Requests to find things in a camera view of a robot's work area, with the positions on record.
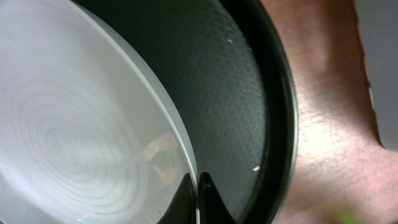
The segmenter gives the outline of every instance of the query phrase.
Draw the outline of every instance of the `white speck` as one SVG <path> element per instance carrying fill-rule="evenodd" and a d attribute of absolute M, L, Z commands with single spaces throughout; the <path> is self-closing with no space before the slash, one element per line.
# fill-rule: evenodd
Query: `white speck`
<path fill-rule="evenodd" d="M 259 170 L 260 170 L 260 166 L 259 166 L 259 165 L 255 166 L 255 167 L 253 168 L 253 171 L 254 171 L 254 172 L 257 172 L 257 171 L 259 171 Z"/>
<path fill-rule="evenodd" d="M 87 216 L 88 216 L 88 214 L 83 215 L 81 218 L 78 219 L 78 221 L 79 221 L 80 223 L 84 223 L 84 222 L 83 222 L 83 219 L 85 219 Z"/>

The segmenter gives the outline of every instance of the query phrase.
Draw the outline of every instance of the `frying pan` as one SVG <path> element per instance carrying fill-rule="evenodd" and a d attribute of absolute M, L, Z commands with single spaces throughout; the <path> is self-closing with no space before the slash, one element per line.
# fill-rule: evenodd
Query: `frying pan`
<path fill-rule="evenodd" d="M 146 61 L 178 109 L 232 217 L 270 223 L 297 147 L 294 83 L 256 0 L 76 0 Z"/>

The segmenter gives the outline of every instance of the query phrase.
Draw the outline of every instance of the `concentric circle pattern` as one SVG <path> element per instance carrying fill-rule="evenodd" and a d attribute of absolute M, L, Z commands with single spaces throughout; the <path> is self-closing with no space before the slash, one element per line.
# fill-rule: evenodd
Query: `concentric circle pattern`
<path fill-rule="evenodd" d="M 112 75 L 78 34 L 86 27 L 69 16 L 20 17 L 18 26 L 0 19 L 1 173 L 61 217 L 126 219 L 147 195 L 142 147 L 108 84 Z"/>

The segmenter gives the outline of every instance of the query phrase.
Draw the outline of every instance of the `black plastic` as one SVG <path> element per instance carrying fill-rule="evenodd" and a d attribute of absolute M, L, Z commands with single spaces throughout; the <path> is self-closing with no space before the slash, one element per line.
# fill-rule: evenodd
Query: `black plastic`
<path fill-rule="evenodd" d="M 196 195 L 192 180 L 185 174 L 167 211 L 158 224 L 196 224 Z"/>
<path fill-rule="evenodd" d="M 207 172 L 200 175 L 198 201 L 201 224 L 236 224 Z"/>

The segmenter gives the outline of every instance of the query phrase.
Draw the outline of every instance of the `wooden surface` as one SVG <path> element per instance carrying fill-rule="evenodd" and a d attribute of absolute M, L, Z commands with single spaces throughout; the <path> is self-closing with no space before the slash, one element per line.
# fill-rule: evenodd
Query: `wooden surface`
<path fill-rule="evenodd" d="M 300 110 L 295 174 L 277 223 L 398 220 L 398 152 L 384 149 L 368 95 L 352 1 L 262 0 L 294 74 Z"/>

